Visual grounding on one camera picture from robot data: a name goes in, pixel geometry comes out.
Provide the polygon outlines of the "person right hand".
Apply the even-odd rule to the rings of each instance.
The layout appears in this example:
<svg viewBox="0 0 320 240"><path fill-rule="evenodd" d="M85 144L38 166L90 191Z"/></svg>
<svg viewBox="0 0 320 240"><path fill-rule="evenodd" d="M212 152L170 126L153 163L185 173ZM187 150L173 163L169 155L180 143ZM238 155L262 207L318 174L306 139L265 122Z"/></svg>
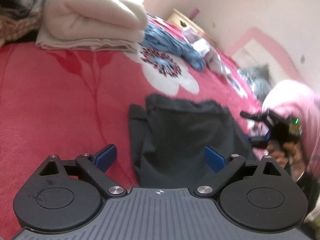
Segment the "person right hand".
<svg viewBox="0 0 320 240"><path fill-rule="evenodd" d="M304 173L305 164L299 144L286 142L282 150L276 150L273 145L269 144L267 151L281 167L284 168L287 164L290 165L291 177L294 181L297 181Z"/></svg>

